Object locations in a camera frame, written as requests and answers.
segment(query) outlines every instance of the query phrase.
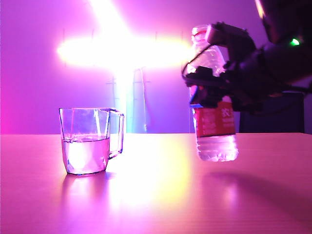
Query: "black cable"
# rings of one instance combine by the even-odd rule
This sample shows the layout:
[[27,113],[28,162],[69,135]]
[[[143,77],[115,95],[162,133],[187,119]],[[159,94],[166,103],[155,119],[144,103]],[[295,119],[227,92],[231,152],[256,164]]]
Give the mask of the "black cable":
[[183,67],[183,69],[182,69],[182,71],[181,71],[181,73],[182,73],[182,77],[185,79],[186,77],[185,77],[185,75],[184,75],[184,73],[185,73],[185,70],[186,70],[186,68],[187,68],[187,66],[189,65],[189,64],[191,64],[192,62],[194,62],[200,55],[202,55],[206,50],[208,50],[210,47],[212,47],[214,44],[209,44],[209,45],[207,45],[202,51],[200,51],[200,53],[199,54],[197,54],[191,61],[189,61],[189,62],[187,62],[186,64],[185,64],[185,66]]

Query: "wall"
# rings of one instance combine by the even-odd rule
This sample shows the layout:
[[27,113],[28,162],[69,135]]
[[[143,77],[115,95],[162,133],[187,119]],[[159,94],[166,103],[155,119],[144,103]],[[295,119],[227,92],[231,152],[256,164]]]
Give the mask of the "wall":
[[[267,40],[252,0],[113,3],[135,35],[168,36],[191,44],[193,26],[224,21],[247,28],[257,46]],[[71,66],[57,54],[57,47],[68,38],[91,38],[99,32],[100,25],[88,0],[1,1],[2,134],[59,133],[59,107],[114,105],[110,84],[114,74],[99,67]],[[143,69],[148,81],[148,132],[193,131],[188,89],[180,77],[180,68],[181,64]],[[137,120],[136,130],[142,132],[142,97],[139,92],[134,97],[133,118]],[[311,115],[310,111],[306,114],[309,129]]]

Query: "plastic water bottle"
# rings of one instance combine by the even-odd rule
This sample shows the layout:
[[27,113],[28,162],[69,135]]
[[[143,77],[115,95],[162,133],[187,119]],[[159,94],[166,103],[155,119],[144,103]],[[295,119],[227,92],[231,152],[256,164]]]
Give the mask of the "plastic water bottle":
[[[205,40],[207,25],[192,29],[192,55],[194,58],[209,44]],[[212,68],[213,75],[224,72],[224,59],[217,46],[212,46],[188,65],[188,72],[194,72],[198,66]],[[190,88],[194,94],[196,86]],[[196,133],[197,153],[205,161],[232,161],[237,158],[234,113],[231,99],[224,97],[217,108],[192,108]]]

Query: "glass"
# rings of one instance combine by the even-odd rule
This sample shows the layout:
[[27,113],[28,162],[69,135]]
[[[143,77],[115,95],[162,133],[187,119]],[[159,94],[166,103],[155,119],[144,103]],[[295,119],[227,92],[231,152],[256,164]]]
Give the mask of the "glass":
[[[118,115],[118,146],[110,150],[111,114]],[[67,173],[104,171],[121,154],[124,114],[114,108],[60,108],[63,162]]]

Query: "tabletop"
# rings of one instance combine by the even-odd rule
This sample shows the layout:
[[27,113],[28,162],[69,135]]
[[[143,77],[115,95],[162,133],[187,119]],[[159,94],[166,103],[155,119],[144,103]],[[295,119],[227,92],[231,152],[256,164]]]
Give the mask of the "tabletop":
[[77,176],[60,135],[2,135],[1,233],[312,233],[312,135],[236,137],[235,161],[206,162],[194,134],[126,134]]

